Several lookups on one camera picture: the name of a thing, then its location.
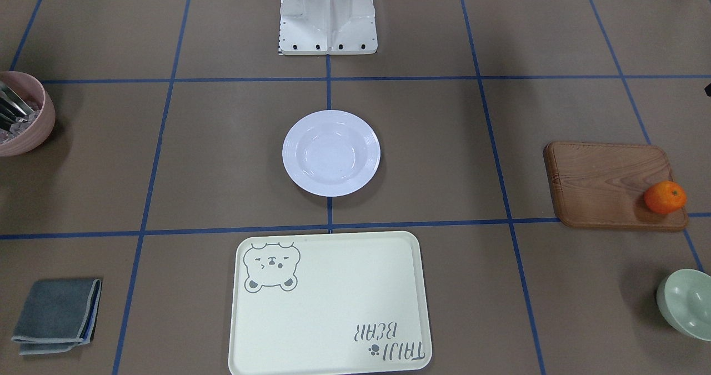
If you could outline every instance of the orange fruit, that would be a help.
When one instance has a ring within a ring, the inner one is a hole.
[[[644,203],[655,213],[672,213],[686,204],[686,192],[676,182],[659,182],[644,192]]]

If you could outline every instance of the gray towel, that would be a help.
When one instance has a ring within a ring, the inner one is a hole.
[[[68,352],[89,343],[100,294],[100,279],[35,282],[12,337],[20,355]]]

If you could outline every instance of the pink container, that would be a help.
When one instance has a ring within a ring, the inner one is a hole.
[[[29,152],[42,144],[52,133],[55,121],[54,104],[40,81],[33,76],[16,71],[0,72],[0,81],[10,86],[22,99],[36,102],[41,109],[35,122],[25,132],[0,144],[0,157]]]

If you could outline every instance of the wooden tray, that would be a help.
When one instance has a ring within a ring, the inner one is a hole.
[[[573,228],[682,231],[684,208],[662,215],[644,203],[647,188],[673,181],[664,150],[650,145],[553,142],[544,149],[555,213]]]

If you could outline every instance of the cartoon bear face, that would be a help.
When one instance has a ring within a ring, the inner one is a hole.
[[[247,268],[247,280],[244,288],[256,293],[262,286],[280,286],[283,291],[292,291],[297,286],[297,264],[302,255],[294,243],[252,244],[244,253],[244,266]]]

